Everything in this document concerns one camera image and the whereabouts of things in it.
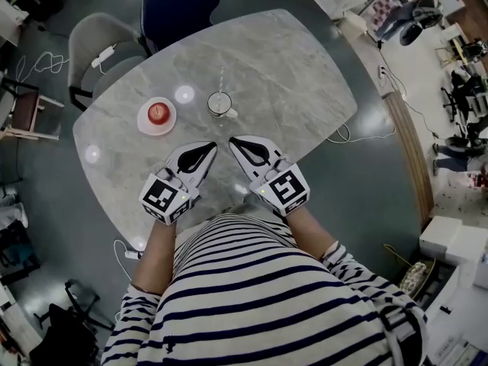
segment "navy chair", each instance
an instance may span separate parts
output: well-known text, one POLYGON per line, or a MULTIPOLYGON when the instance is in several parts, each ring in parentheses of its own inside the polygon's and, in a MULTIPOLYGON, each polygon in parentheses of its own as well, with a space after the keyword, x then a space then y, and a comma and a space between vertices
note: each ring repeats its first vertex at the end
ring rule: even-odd
POLYGON ((220 0, 143 0, 141 33, 157 50, 210 27, 220 0))

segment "black office chair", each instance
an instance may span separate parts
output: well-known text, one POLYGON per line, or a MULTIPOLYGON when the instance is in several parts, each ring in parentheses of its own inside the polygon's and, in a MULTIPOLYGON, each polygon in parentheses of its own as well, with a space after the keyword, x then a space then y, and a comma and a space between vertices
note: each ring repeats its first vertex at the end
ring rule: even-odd
POLYGON ((114 324, 107 326, 92 319, 89 314, 100 297, 95 295, 87 310, 83 310, 75 300, 71 291, 71 282, 65 283, 65 290, 72 302, 72 307, 64 310, 55 304, 50 304, 49 311, 39 317, 40 327, 45 319, 50 319, 51 326, 47 329, 43 341, 30 352, 33 366, 38 365, 74 365, 92 364, 98 353, 96 329, 98 326, 112 331, 114 324))
POLYGON ((143 0, 141 33, 157 50, 210 27, 220 0, 143 0))

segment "gray chair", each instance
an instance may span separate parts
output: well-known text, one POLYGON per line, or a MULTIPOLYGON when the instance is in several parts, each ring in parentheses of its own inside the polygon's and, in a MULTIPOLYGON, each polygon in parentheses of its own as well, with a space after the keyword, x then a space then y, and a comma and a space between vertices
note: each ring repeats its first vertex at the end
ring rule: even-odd
POLYGON ((146 55, 151 56, 146 38, 109 14, 101 12, 91 14, 80 21, 71 32, 69 36, 69 97, 81 111, 85 111, 86 106, 76 98, 77 95, 95 100, 118 79, 145 60, 142 56, 131 56, 109 69, 98 80, 92 91, 83 90, 82 80, 92 61, 108 47, 122 43, 138 43, 146 55))

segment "forearm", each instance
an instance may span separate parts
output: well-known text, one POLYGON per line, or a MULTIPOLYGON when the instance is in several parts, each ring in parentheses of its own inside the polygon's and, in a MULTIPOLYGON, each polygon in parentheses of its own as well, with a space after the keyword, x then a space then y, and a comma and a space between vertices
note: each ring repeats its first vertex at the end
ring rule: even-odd
POLYGON ((336 242, 305 206, 288 214, 287 221, 298 248, 310 253, 314 258, 322 258, 336 242))
POLYGON ((163 294, 173 277, 176 223, 166 226, 156 221, 132 285, 152 294, 163 294))

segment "desk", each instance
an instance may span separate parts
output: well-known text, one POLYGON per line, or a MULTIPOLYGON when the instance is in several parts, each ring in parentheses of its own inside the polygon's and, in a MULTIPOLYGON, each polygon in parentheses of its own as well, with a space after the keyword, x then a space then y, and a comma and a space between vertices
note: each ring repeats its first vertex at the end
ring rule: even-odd
POLYGON ((137 198, 149 173, 157 172, 177 146, 198 140, 219 146, 200 186, 202 199, 178 220, 183 230, 249 193, 229 137, 266 136, 297 161, 356 110, 349 87, 322 45, 289 12, 273 10, 223 22, 160 51, 98 98, 76 121, 73 133, 98 201, 125 239, 141 249, 154 219, 137 198), (235 120, 213 118, 207 110, 208 97, 219 88, 221 66, 223 90, 239 112, 235 120), (181 85, 194 89, 190 103, 175 100, 181 85), (166 136, 146 136, 136 126, 141 105, 155 96, 168 98, 178 110, 176 125, 166 136), (95 163, 85 158, 89 146, 99 148, 95 163))

